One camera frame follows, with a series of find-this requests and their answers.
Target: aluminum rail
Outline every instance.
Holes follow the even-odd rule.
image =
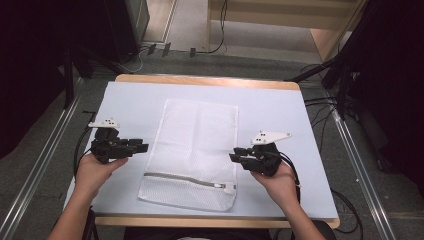
[[[332,97],[328,91],[325,91],[325,94],[327,97]],[[386,211],[384,210],[383,205],[381,204],[377,192],[374,189],[371,179],[368,176],[362,158],[345,121],[340,118],[337,111],[333,111],[332,115],[343,143],[346,147],[350,161],[352,162],[353,169],[359,180],[359,184],[361,186],[362,192],[364,193],[365,200],[368,203],[368,207],[370,208],[380,236],[384,240],[395,240],[396,236],[389,222],[389,218],[386,214]]]

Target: mesh laundry bag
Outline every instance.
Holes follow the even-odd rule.
[[[139,198],[183,208],[225,211],[236,196],[238,107],[167,100]]]

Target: floor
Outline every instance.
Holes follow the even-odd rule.
[[[178,24],[179,21],[189,22],[193,13],[199,13],[199,9],[204,8],[201,2],[203,1],[178,1],[165,41],[171,43],[171,49],[187,51],[191,47],[206,48],[203,44],[204,32],[199,32],[196,28],[186,29],[187,24]],[[321,63],[307,29],[264,27],[260,28],[258,33],[258,26],[251,24],[226,23],[225,26],[226,48],[221,48],[217,54],[199,55],[195,58],[189,58],[188,52],[170,52],[170,55],[164,58],[159,51],[150,56],[142,54],[143,66],[136,74],[283,80],[298,75],[309,64]],[[217,46],[221,39],[218,22],[213,23],[212,29],[211,49]],[[140,60],[134,58],[125,66],[136,69],[140,66]],[[69,159],[72,159],[79,133],[90,118],[82,111],[98,109],[104,88],[108,81],[113,81],[115,77],[110,71],[96,63],[93,63],[93,67],[95,68],[93,79],[83,79],[84,85],[79,91],[80,101],[76,105],[72,119],[62,133],[49,163],[45,166],[42,178],[36,183],[34,196],[31,201],[23,204],[26,211],[19,216],[19,225],[11,229],[14,232],[13,237],[8,239],[45,239],[61,212],[72,177]],[[310,81],[301,83],[305,99],[325,96],[319,80],[319,76],[314,76]],[[63,101],[62,94],[34,124],[19,147],[0,160],[0,219],[2,222],[37,162],[39,154],[43,151],[44,143],[48,141],[57,120],[64,113]],[[320,107],[308,107],[311,120],[317,114],[321,119],[328,113],[328,111],[319,112],[319,109]],[[314,132],[317,144],[323,142],[321,156],[330,186],[343,193],[355,206],[363,222],[364,239],[424,239],[422,230],[424,200],[418,194],[415,185],[402,174],[381,172],[376,164],[373,149],[360,124],[350,118],[347,119],[346,124],[355,140],[367,175],[374,187],[373,190],[387,213],[395,237],[380,234],[381,231],[375,223],[375,216],[370,211],[370,203],[365,197],[367,192],[362,187],[363,183],[359,182],[361,178],[355,171],[354,162],[349,157],[343,139],[340,137],[337,119],[330,118],[325,128],[323,128],[324,122],[321,122],[315,126]],[[354,227],[355,219],[352,212],[336,197],[335,202],[341,218],[340,228],[348,230]],[[99,227],[99,232],[101,239],[117,239],[122,237],[123,228]],[[289,234],[289,231],[283,231],[281,239],[289,239]],[[358,230],[348,235],[337,232],[337,236],[338,239],[360,239]]]

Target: finger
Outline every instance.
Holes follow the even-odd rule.
[[[115,161],[109,163],[108,165],[113,172],[116,169],[122,167],[127,162],[128,162],[128,158],[121,158],[121,159],[116,159]]]

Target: forearm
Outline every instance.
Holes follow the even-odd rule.
[[[290,223],[290,227],[292,228],[296,236],[296,239],[325,239],[315,227],[308,215],[306,215],[305,211],[303,211],[302,207],[298,202],[293,202],[289,205],[279,204],[279,206],[286,215],[287,220]]]
[[[82,239],[91,200],[74,192],[48,239]]]

